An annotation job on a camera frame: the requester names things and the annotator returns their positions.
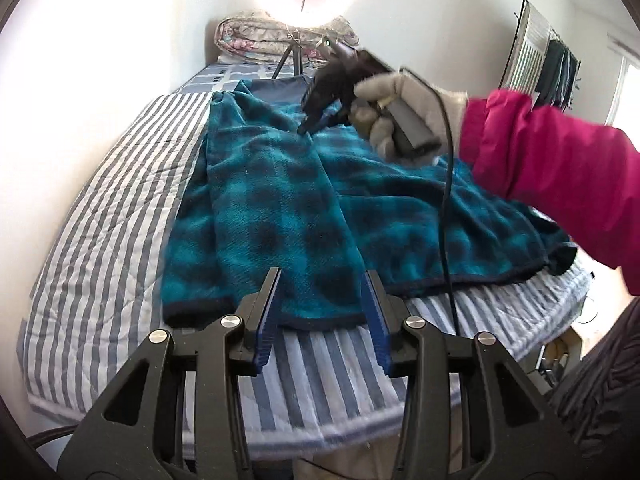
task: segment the gloved hand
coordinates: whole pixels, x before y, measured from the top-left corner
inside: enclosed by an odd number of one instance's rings
[[[460,129],[468,104],[465,92],[449,92],[435,86],[432,88],[440,95],[447,111],[454,144],[454,155],[458,156]],[[431,90],[407,73],[387,73],[373,76],[358,83],[354,89],[358,100],[351,108],[349,119],[358,133],[369,140],[378,155],[388,162],[407,162],[413,166],[432,164],[435,157],[447,153],[447,131],[440,104]],[[441,140],[441,148],[419,159],[408,161],[398,157],[393,142],[394,124],[369,105],[368,102],[389,102],[399,97],[406,102],[425,122],[431,131]]]

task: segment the blue and white striped sheet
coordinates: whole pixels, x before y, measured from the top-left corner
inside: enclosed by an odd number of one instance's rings
[[[33,289],[22,355],[34,408],[79,420],[138,344],[162,325],[162,252],[207,124],[209,92],[151,102],[74,202]],[[591,278],[562,276],[456,293],[467,335],[491,330],[516,358],[564,332]],[[447,301],[409,309],[451,332]],[[193,377],[185,442],[192,442]],[[369,331],[282,330],[257,378],[240,378],[252,458],[291,458],[397,431],[406,384],[376,364]]]

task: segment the pink sleeve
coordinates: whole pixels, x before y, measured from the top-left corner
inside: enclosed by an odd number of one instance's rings
[[[498,90],[469,102],[460,158],[480,186],[539,209],[595,260],[622,266],[640,294],[640,153],[622,131]]]

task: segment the bed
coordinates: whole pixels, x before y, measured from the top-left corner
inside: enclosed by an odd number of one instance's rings
[[[18,354],[28,397],[59,423],[80,420],[137,345],[162,326],[162,250],[193,171],[212,92],[267,78],[273,65],[206,67],[140,113],[74,202],[32,291]],[[283,76],[291,75],[285,67]],[[506,286],[460,290],[465,335],[495,333],[522,359],[580,314],[591,275],[576,260]],[[407,301],[409,310],[452,333],[443,296]],[[193,443],[188,377],[185,443]],[[256,460],[359,444],[401,425],[406,382],[376,364],[366,326],[279,331],[257,378],[240,378],[250,453]],[[454,401],[457,390],[454,389]]]

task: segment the black fabric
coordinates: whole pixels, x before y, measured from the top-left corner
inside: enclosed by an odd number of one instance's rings
[[[254,79],[247,83],[254,97],[280,106],[299,105],[301,96],[310,84],[311,78],[305,75],[281,79]]]
[[[588,478],[640,457],[640,298],[548,398],[582,455]]]
[[[561,41],[551,40],[546,50],[536,92],[536,106],[551,105],[565,110],[571,101],[578,60]]]
[[[567,81],[564,100],[562,101],[562,104],[561,104],[562,110],[566,110],[569,104],[571,104],[571,97],[574,94],[575,79],[578,75],[578,60],[575,58],[575,56],[571,52],[569,52],[568,61],[569,61],[569,79]]]
[[[540,94],[536,103],[538,106],[552,105],[556,100],[565,51],[566,49],[558,40],[549,42],[540,79],[536,85],[536,92]]]

